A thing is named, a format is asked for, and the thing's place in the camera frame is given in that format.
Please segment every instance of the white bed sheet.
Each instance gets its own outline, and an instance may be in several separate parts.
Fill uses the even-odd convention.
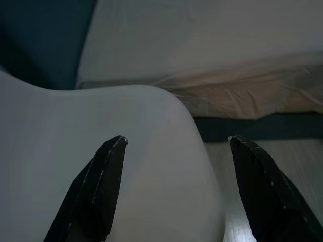
[[[323,50],[320,0],[99,0],[79,82],[219,69]]]
[[[321,23],[320,0],[99,0],[77,88],[154,85],[196,116],[323,113]]]

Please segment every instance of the mattress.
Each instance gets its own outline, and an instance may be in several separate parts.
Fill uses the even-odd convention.
[[[99,0],[77,88],[155,85],[196,116],[323,112],[322,22],[320,0]]]
[[[323,143],[319,139],[256,141],[276,165],[297,186],[323,226]],[[233,158],[228,142],[207,143],[226,204],[225,242],[256,241],[239,195]]]

